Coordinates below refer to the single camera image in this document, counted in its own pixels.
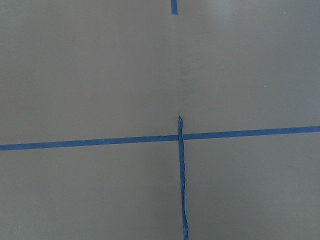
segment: blue line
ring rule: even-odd
[[[135,144],[135,143],[150,143],[150,142],[167,142],[167,141],[177,141],[177,140],[178,140],[178,135],[168,135],[168,136],[134,136],[134,137],[125,137],[125,138],[106,138],[106,139],[76,140],[76,141],[37,142],[37,143],[0,145],[0,151],[26,150],[26,149],[51,149],[51,148],[66,148],[66,147],[80,147],[80,146],[111,145],[111,144]]]
[[[280,134],[303,134],[303,133],[319,133],[320,126],[304,126],[289,128],[273,128],[259,130],[243,130],[243,131],[221,131],[221,132],[205,132],[184,134],[184,140],[195,139],[219,139],[219,138],[236,138],[263,135],[280,135]]]
[[[189,227],[188,227],[187,203],[186,203],[186,164],[185,164],[185,144],[184,144],[183,127],[184,127],[184,120],[181,118],[181,116],[179,116],[178,145],[179,145],[179,160],[180,160],[183,240],[188,240]]]
[[[171,0],[171,14],[178,15],[178,3],[177,0]]]

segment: gray floor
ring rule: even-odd
[[[320,125],[316,0],[4,0],[0,145]],[[319,133],[185,143],[189,239],[318,240]],[[0,152],[0,238],[182,239],[177,142]]]

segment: blue tape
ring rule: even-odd
[[[221,131],[221,132],[206,132],[206,133],[190,133],[184,134],[184,140],[195,139],[219,139],[219,138],[236,138],[262,135],[280,135],[280,134],[302,134],[302,133],[318,133],[320,126],[304,126],[304,127],[288,127],[288,128],[273,128],[259,130],[243,130],[243,131]]]
[[[76,140],[76,141],[53,141],[53,142],[0,145],[0,151],[26,150],[26,149],[51,149],[51,148],[112,145],[112,144],[135,144],[135,143],[150,143],[150,142],[167,142],[167,141],[177,141],[177,140],[178,140],[178,135],[134,136],[134,137],[124,137],[124,138],[106,138],[106,139]]]
[[[184,144],[183,127],[184,127],[184,120],[181,118],[181,116],[179,116],[178,145],[179,145],[179,160],[180,160],[183,240],[188,240],[189,227],[188,227],[187,203],[186,203],[186,164],[185,164],[185,144]]]
[[[178,15],[178,3],[177,0],[171,0],[171,14]]]

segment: vertical blue tape strip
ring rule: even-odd
[[[171,0],[171,14],[178,15],[178,3],[177,0]]]
[[[187,203],[186,203],[186,165],[185,165],[185,144],[184,144],[183,127],[184,127],[184,120],[181,118],[181,116],[179,116],[178,145],[179,145],[179,160],[180,160],[183,240],[188,240],[189,227],[188,227]]]

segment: short blue tape strip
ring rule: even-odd
[[[26,150],[26,149],[50,149],[50,148],[66,148],[66,147],[94,146],[94,145],[112,145],[112,144],[135,144],[135,143],[149,143],[149,142],[167,142],[167,141],[177,141],[177,140],[178,140],[178,135],[135,136],[135,137],[124,137],[124,138],[107,138],[107,139],[76,140],[76,141],[53,141],[53,142],[0,145],[0,151]]]
[[[189,227],[188,227],[187,203],[186,203],[186,164],[185,164],[185,144],[184,144],[183,127],[184,127],[184,120],[179,116],[178,145],[179,145],[179,160],[180,160],[183,240],[188,240]]]
[[[178,3],[177,0],[171,0],[171,14],[178,15]]]
[[[205,133],[190,133],[184,134],[184,140],[195,139],[219,139],[219,138],[235,138],[249,137],[262,135],[280,135],[280,134],[302,134],[302,133],[318,133],[320,126],[304,126],[304,127],[289,127],[289,128],[274,128],[274,129],[259,129],[259,130],[243,130],[243,131],[221,131],[221,132],[205,132]]]

